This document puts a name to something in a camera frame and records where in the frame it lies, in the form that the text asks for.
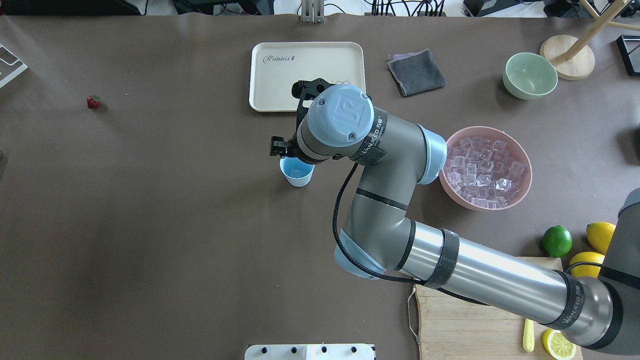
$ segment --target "light blue cap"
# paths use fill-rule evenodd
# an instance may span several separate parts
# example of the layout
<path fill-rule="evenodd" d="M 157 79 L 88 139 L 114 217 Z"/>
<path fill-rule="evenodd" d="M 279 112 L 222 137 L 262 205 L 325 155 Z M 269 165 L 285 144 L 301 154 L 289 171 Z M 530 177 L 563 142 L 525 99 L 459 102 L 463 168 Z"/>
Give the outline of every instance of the light blue cap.
<path fill-rule="evenodd" d="M 364 139 L 373 126 L 373 103 L 357 86 L 333 85 L 309 107 L 311 134 L 331 147 L 347 147 Z"/>
<path fill-rule="evenodd" d="M 447 142 L 442 136 L 425 129 L 422 125 L 416 124 L 422 129 L 424 135 L 424 145 L 427 149 L 427 163 L 424 167 L 424 174 L 418 181 L 425 185 L 438 178 L 438 173 L 447 161 Z"/>
<path fill-rule="evenodd" d="M 360 248 L 358 244 L 356 244 L 342 229 L 340 229 L 340 241 L 342 242 L 349 255 L 351 255 L 351 257 L 355 259 L 355 261 L 364 265 L 364 267 L 379 274 L 384 274 L 384 272 L 387 271 L 387 269 L 385 269 L 377 261 L 373 260 L 373 258 L 370 257 L 366 252 L 364 252 L 364 250 L 362 250 L 362 248 Z M 335 246 L 335 250 L 333 251 L 333 258 L 335 259 L 335 262 L 338 263 L 338 265 L 354 275 L 364 277 L 365 279 L 378 280 L 377 277 L 365 273 L 364 271 L 357 268 L 354 264 L 352 264 L 349 259 L 344 256 L 342 251 L 340 251 L 338 245 Z"/>
<path fill-rule="evenodd" d="M 620 217 L 620 214 L 622 214 L 622 211 L 624 211 L 626 208 L 628 208 L 631 205 L 635 205 L 639 202 L 640 202 L 640 188 L 637 188 L 634 191 L 630 192 L 629 195 L 627 195 L 625 204 L 622 205 L 622 208 L 618 212 L 618 217 Z"/>

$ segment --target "bowl of ice cubes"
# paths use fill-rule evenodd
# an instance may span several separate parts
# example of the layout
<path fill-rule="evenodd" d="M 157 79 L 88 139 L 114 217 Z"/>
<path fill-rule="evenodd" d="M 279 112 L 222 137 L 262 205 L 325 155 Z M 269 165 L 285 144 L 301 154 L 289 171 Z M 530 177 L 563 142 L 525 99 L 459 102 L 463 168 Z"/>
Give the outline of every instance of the bowl of ice cubes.
<path fill-rule="evenodd" d="M 495 211 L 516 206 L 531 187 L 531 162 L 522 146 L 487 126 L 459 130 L 447 140 L 440 171 L 445 192 L 467 209 Z"/>

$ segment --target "mint green bowl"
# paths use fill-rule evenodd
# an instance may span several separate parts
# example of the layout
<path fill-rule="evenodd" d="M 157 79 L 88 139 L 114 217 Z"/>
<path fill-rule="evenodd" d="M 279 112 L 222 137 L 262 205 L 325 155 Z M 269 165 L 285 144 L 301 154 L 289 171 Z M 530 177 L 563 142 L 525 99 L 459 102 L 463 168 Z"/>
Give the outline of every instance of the mint green bowl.
<path fill-rule="evenodd" d="M 554 66 L 542 56 L 518 53 L 507 61 L 502 82 L 511 95 L 533 100 L 553 91 L 558 84 L 558 75 Z"/>

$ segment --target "brown table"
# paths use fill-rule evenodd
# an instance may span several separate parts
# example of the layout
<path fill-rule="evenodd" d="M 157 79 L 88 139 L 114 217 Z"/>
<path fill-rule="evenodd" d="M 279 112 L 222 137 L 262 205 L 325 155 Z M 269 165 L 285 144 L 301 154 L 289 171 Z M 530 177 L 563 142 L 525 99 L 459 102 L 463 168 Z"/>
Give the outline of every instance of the brown table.
<path fill-rule="evenodd" d="M 248 105 L 260 42 L 357 42 L 375 105 L 444 137 L 497 127 L 529 153 L 534 181 L 517 207 L 469 211 L 436 182 L 413 196 L 418 221 L 517 256 L 544 256 L 541 235 L 563 224 L 572 255 L 589 249 L 586 224 L 615 222 L 640 186 L 638 82 L 618 29 L 592 41 L 590 77 L 521 101 L 501 84 L 506 60 L 589 20 L 298 21 L 0 17 L 0 43 L 29 65 L 0 89 L 1 358 L 242 359 L 249 344 L 323 341 L 417 358 L 410 287 L 333 260 L 331 212 L 351 164 L 323 163 L 295 189 L 268 156 L 269 137 L 289 136 L 295 119 Z M 387 56 L 425 48 L 447 85 L 402 98 Z M 105 106 L 87 110 L 89 94 Z"/>

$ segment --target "yellow knife handle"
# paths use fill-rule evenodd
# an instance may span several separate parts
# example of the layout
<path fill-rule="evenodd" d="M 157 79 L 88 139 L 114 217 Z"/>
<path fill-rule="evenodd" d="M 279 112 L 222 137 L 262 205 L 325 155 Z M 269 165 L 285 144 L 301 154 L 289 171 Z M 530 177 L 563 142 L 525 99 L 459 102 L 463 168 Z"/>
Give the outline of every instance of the yellow knife handle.
<path fill-rule="evenodd" d="M 535 346 L 535 339 L 533 336 L 533 321 L 529 319 L 524 320 L 524 332 L 522 334 L 522 348 L 526 352 L 532 352 Z"/>

